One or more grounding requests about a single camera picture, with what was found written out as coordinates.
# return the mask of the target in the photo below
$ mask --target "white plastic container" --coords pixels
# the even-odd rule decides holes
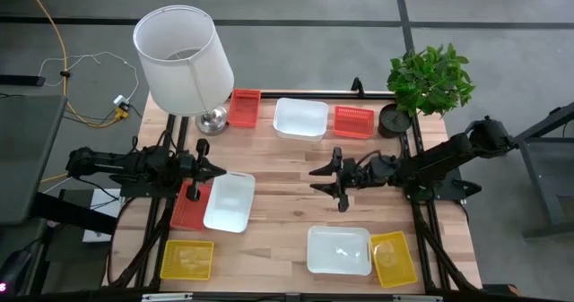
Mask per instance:
[[[302,141],[321,141],[326,132],[329,106],[320,101],[277,100],[273,127],[284,138]]]
[[[314,273],[369,275],[370,234],[366,229],[313,226],[307,242],[307,268]]]
[[[205,114],[230,96],[233,71],[204,11],[185,5],[155,10],[135,26],[134,44],[153,100],[168,113]]]
[[[205,210],[204,225],[234,233],[245,231],[254,195],[255,178],[251,175],[228,171],[216,177]]]

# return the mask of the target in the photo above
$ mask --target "potted plant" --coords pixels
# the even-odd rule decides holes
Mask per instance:
[[[459,103],[466,105],[475,87],[462,69],[468,59],[458,56],[452,43],[447,50],[440,46],[409,51],[402,59],[391,59],[391,64],[387,86],[395,93],[396,103],[385,106],[378,116],[378,132],[386,138],[405,132],[412,117],[421,112],[444,116]]]

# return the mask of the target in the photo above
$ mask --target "black pot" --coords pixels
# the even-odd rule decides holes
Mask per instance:
[[[383,107],[378,114],[378,133],[384,138],[395,138],[411,127],[412,120],[405,112],[396,110],[396,104]]]

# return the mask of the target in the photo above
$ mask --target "white lampshade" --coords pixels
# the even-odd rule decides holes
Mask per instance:
[[[155,103],[180,116],[209,113],[233,89],[212,18],[191,6],[162,7],[135,26],[134,44]]]

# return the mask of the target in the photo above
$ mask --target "gray desk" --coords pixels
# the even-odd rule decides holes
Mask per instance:
[[[62,95],[0,99],[0,225],[28,218],[65,102]]]

